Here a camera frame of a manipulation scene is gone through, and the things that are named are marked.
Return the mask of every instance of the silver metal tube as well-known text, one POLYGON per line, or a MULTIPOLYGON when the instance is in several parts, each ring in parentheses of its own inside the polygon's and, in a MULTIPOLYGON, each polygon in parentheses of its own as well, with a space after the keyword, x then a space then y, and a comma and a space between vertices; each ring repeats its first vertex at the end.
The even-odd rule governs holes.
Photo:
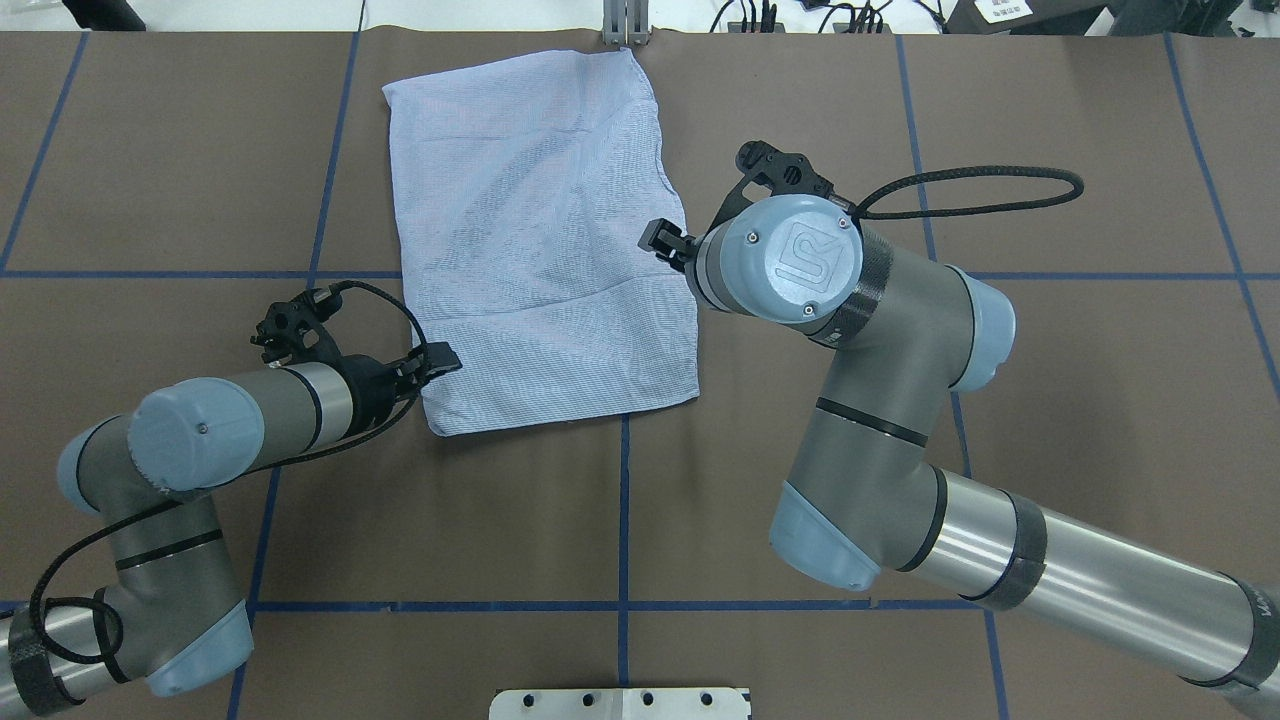
POLYGON ((913 575, 974 597, 996 584, 1014 551, 1018 523, 1005 493, 945 471, 947 510, 938 539, 913 575))
MULTIPOLYGON (((35 717, 18 694, 13 673, 9 669, 9 625, 0 620, 0 720, 19 720, 35 717)), ((97 655, 97 635, 93 634, 93 612, 83 607, 55 607, 45 620, 49 635, 81 655, 97 655)), ((111 674, 101 662, 79 665, 56 656, 50 656, 54 675, 63 680, 72 697, 83 700, 100 693, 115 684, 111 674)))
POLYGON ((347 380, 342 379, 338 370, 324 363, 301 363, 284 369, 306 380, 311 391, 315 392, 315 400, 320 402, 320 428, 306 450, 324 447, 342 439, 347 434, 347 428, 351 427, 352 415, 355 415, 355 400, 351 397, 347 380))
MULTIPOLYGON (((1004 580, 1016 523, 1007 496, 946 473, 938 539, 914 571, 964 596, 1004 580)), ((1011 611, 1029 614, 1169 667, 1216 680, 1244 659, 1249 600, 1230 578, 1043 510, 1043 573, 1011 611)))
POLYGON ((1044 574, 1014 610, 1071 628, 1193 680, 1239 665, 1253 637, 1230 578, 1046 510, 1044 574))

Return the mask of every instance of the black bracket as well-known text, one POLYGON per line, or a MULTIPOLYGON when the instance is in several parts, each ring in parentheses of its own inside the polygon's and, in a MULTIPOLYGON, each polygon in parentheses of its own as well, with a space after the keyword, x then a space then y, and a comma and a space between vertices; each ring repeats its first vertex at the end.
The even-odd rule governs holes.
POLYGON ((657 255, 673 270, 684 273, 685 263, 695 252, 692 240, 681 232, 676 223, 658 218, 645 225, 644 234, 640 236, 640 247, 657 255))
POLYGON ((324 323, 342 309, 342 295, 329 288, 300 292, 288 302, 273 302, 250 342, 264 348, 262 363, 324 363, 342 360, 338 343, 324 323))
POLYGON ((737 151, 737 169, 742 172, 742 179, 724 196, 724 202, 712 220, 713 228, 751 206, 751 201, 742 195, 742 190, 751 183, 767 188, 771 196, 817 195, 840 205, 845 211, 852 208, 852 202, 836 195, 831 181, 813 169, 808 158, 799 152, 782 152, 763 140, 742 145, 737 151))
POLYGON ((457 370, 462 363, 447 342, 417 345, 404 357, 387 364, 367 355, 343 355, 324 323, 342 309, 344 287, 351 286, 306 290, 288 302, 273 302, 250 342, 264 348, 262 363, 274 368, 323 363, 337 370, 355 404, 347 430, 351 436, 380 425, 397 402, 413 397, 431 379, 457 370))

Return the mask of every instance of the ur logo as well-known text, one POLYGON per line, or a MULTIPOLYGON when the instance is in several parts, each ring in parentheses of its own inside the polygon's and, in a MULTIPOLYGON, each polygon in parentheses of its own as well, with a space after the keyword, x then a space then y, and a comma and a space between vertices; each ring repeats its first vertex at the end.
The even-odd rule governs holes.
POLYGON ((791 225, 787 245, 773 269, 780 278, 817 292, 826 292, 845 252, 845 243, 804 223, 791 225))

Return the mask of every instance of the black cable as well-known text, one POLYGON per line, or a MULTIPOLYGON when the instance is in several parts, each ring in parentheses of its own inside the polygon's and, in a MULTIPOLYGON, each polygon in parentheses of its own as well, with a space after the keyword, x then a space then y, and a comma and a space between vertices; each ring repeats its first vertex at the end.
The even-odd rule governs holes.
POLYGON ((925 3, 924 0, 911 0, 911 1, 924 8, 924 12, 928 13, 931 18, 933 18, 933 23, 938 26, 938 31, 941 31, 943 35, 947 32, 947 19, 942 15, 942 0, 938 0, 937 10, 931 8, 929 4, 925 3))
POLYGON ((721 10, 718 13, 716 13, 716 19, 712 20, 712 29, 709 29, 707 32, 716 32, 716 26, 718 26, 719 24, 719 19, 724 17, 724 10, 728 10, 728 6, 732 5, 732 4, 733 4, 733 0, 724 0, 724 4, 721 5, 721 10))
POLYGON ((870 24, 870 22, 872 22, 872 5, 870 5, 870 3, 868 3, 868 4, 863 5, 858 10, 858 18, 854 22, 849 23, 849 27, 845 28, 845 32, 846 33, 852 33, 852 32, 859 32, 860 33, 860 32, 863 32, 864 27, 867 27, 867 26, 870 24))
POLYGON ((72 556, 76 555, 77 552, 84 550, 86 547, 93 544, 95 542, 113 533, 116 533, 119 530, 123 530, 124 528, 128 528, 129 525, 133 525, 134 523, 141 523, 147 518, 152 518, 161 512, 168 512, 169 510, 180 506, 182 506, 180 502, 175 502, 173 500, 165 500, 164 502, 156 506, 148 507, 136 515, 129 515, 128 518, 118 523, 111 523, 110 525, 102 528, 101 530, 97 530, 96 533, 92 533, 79 539, 78 542, 64 550, 61 553, 58 555, 58 557, 54 559, 54 561, 49 565, 49 568, 45 569, 45 573, 40 575, 40 580, 36 582, 36 588, 31 591, 31 601, 28 602, 27 606, 27 612, 31 615, 31 629, 36 633, 36 638, 40 639, 40 644, 44 646, 46 651, 49 651, 52 655, 56 655, 58 657, 61 657, 63 660, 67 660, 69 662, 78 662, 81 665, 96 665, 99 662, 106 662, 109 657, 114 657, 115 653, 119 652, 120 646, 124 643, 124 624, 120 621, 120 615, 115 611, 114 607, 90 597, 59 597, 46 601, 45 591, 49 589, 49 583, 52 582, 54 575, 58 573, 58 570, 60 570, 61 566, 67 564, 67 561, 70 560, 72 556), (102 653, 100 655, 81 655, 78 652, 74 652, 64 647, 58 641, 49 637, 49 630, 45 628, 46 607, 52 609, 60 606, 88 607, 95 611, 101 610, 108 612, 108 615, 110 615, 113 620, 115 620, 120 630, 116 634, 115 642, 111 643, 110 648, 104 650, 102 653))
MULTIPOLYGON (((408 307, 406 307, 403 302, 401 302, 399 300, 396 300, 394 296, 389 295, 383 288, 380 288, 378 286, 369 284, 369 283, 362 282, 362 281, 342 281, 342 282, 335 283, 334 286, 332 286, 332 290, 333 290, 333 292, 338 293, 338 292, 342 292, 344 290, 349 290, 349 288, 353 288, 353 287, 364 290, 364 291, 367 291, 367 292, 371 292, 371 293, 376 295, 378 297, 381 297, 387 302, 390 302, 392 305, 394 305, 397 310, 399 310, 401 313, 403 313, 404 316, 408 318, 410 324, 413 325, 413 333, 417 334, 417 342, 419 342, 419 345, 422 347, 424 352, 426 351, 426 333, 422 332, 422 325, 417 322, 417 318, 413 316, 413 313, 408 307)), ((393 415, 385 423, 378 425, 376 428, 369 430, 367 433, 365 433, 365 434, 362 434, 362 436, 360 436, 357 438, 349 439, 349 441, 347 441, 347 442, 344 442, 342 445, 335 445, 333 447, 328 447, 325 450, 320 450, 320 451, 316 451, 316 452, 308 452, 307 455, 298 455, 297 457, 287 457, 284 460, 278 460, 275 462, 271 462, 270 465, 262 465, 261 468, 256 468, 252 471, 256 473, 259 470, 270 470, 273 468, 283 468, 285 465, 296 465, 298 462, 306 462, 308 460, 317 460, 320 457, 328 457, 330 455, 335 455, 335 454, 342 452, 344 450, 351 450, 352 447, 356 447, 357 445, 364 445, 364 443, 374 439, 375 437, 385 433, 387 430, 392 429, 392 425, 394 425, 396 423, 399 423, 404 418, 404 415, 408 414, 410 409, 413 407, 413 404, 417 402, 417 398, 419 398, 419 396, 415 393, 413 397, 410 397, 408 401, 404 405, 401 406, 399 411, 396 413, 396 415, 393 415)))
MULTIPOLYGON (((371 292, 378 297, 385 300, 387 302, 392 304, 401 313, 403 313, 404 316, 408 318, 410 324, 413 325, 413 333, 417 336, 419 347, 421 347, 424 352, 426 351, 426 345, 428 345, 426 333, 422 332, 421 323, 417 322, 417 318, 403 302, 397 300, 394 296, 392 296, 383 288, 369 284, 362 281, 342 281, 332 286, 334 293, 339 293, 349 288, 358 288, 366 292, 371 292)), ((266 470, 269 468, 279 468, 283 465, 293 465, 296 462, 305 462, 307 460, 315 460, 317 457, 326 457, 329 455, 334 455, 344 450, 351 450, 357 445, 364 445, 374 439, 375 437, 383 434, 384 432, 389 430, 393 425, 396 425, 396 423, 401 421, 404 418, 404 415, 408 414, 410 409, 412 409, 413 405, 417 402, 417 398, 419 395, 415 393, 412 397, 408 398, 407 402, 404 402, 404 405, 401 406, 399 411, 396 413, 396 415, 393 415, 389 420, 381 423, 372 430, 369 430, 367 433, 355 439, 351 439, 339 446, 321 450, 319 452, 311 452, 308 455, 300 455, 297 457, 289 457, 285 460, 280 460, 278 462, 271 462, 270 465, 264 465, 262 468, 257 468, 253 471, 266 470)), ((74 556, 77 552, 84 550, 86 547, 93 544, 95 542, 113 533, 116 533, 119 530, 123 530, 124 528, 128 528, 129 525, 133 525, 134 523, 141 523, 147 518, 152 518, 155 515, 166 512, 169 510, 180 506, 182 506, 180 502, 173 500, 165 500, 164 502, 160 502, 154 507, 143 510, 136 515, 131 515, 118 523, 111 523, 110 525, 102 528, 101 530, 97 530, 96 533, 82 538, 81 541, 68 547, 61 553, 59 553, 58 557, 54 559, 54 561, 49 565, 45 573, 40 577, 40 580, 36 582, 36 588, 31 592, 31 601, 28 603, 28 612, 31 615, 32 630, 36 633, 36 638, 40 639, 40 644, 44 646, 46 651, 49 651, 52 655, 56 655, 58 657, 61 657, 63 660, 67 660, 69 662, 78 662, 81 665, 95 665, 99 662, 106 662, 109 659, 114 657, 120 651, 120 647, 124 643, 124 623, 120 619, 120 614, 114 607, 91 597, 58 597, 58 598, 45 600, 45 591, 49 589, 49 583, 52 582, 54 575, 58 574, 58 570, 60 570, 61 566, 67 564, 67 561, 70 560, 72 556, 74 556), (49 635, 49 632, 45 628, 45 619, 47 615, 46 611, 52 610, 54 607, 84 607, 87 610, 92 610, 93 612, 106 614, 108 618, 110 618, 110 620, 115 623, 118 629, 115 641, 111 643, 111 647, 102 650, 100 655, 81 655, 58 643, 54 638, 49 635)), ((0 614, 0 619, 9 618, 12 615, 13 611, 10 610, 6 611, 5 614, 0 614)))
POLYGON ((1053 205, 1061 205, 1062 202, 1070 202, 1080 195, 1084 193, 1084 179, 1080 176, 1070 170, 1060 170, 1057 168, 1038 168, 1038 167, 1024 167, 1024 165, 974 165, 969 168, 951 168, 948 170, 933 170, 928 173, 919 173, 914 176, 908 176, 902 179, 893 181, 876 192, 867 196, 865 200, 856 204, 854 209, 849 213, 854 220, 906 220, 911 218, 955 218, 960 215, 983 215, 987 213, 1007 213, 1010 210, 1034 210, 1038 208, 1051 208, 1053 205), (870 206, 882 200, 884 196, 897 192, 899 190, 911 187, 915 184, 924 184, 940 181, 963 179, 963 178, 979 178, 979 177, 1018 177, 1018 178, 1047 178, 1047 179, 1060 179, 1071 186, 1071 190, 1064 192, 1062 195, 1056 195, 1053 197, 1042 197, 1038 200, 1019 200, 1016 202, 998 202, 996 205, 977 205, 972 208, 942 208, 931 210, 910 210, 906 213, 872 213, 870 206))
POLYGON ((827 20, 831 19, 831 15, 836 14, 836 10, 849 10, 849 24, 850 26, 854 24, 854 13, 858 12, 858 8, 854 8, 849 3, 840 3, 837 5, 831 5, 829 9, 827 10, 827 17, 822 18, 822 24, 818 26, 819 35, 822 35, 822 31, 827 29, 827 20))
POLYGON ((876 18, 877 18, 877 20, 876 20, 876 35, 881 35, 881 33, 884 32, 884 8, 888 8, 892 4, 893 4, 893 0, 884 0, 883 5, 881 5, 879 8, 876 8, 876 18))

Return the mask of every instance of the white metal plate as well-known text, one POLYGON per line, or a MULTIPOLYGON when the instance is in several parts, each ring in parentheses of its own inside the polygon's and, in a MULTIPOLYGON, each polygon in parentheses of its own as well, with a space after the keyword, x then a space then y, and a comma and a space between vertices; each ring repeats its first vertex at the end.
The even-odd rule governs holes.
POLYGON ((750 720, 750 697, 745 688, 503 691, 489 720, 750 720))

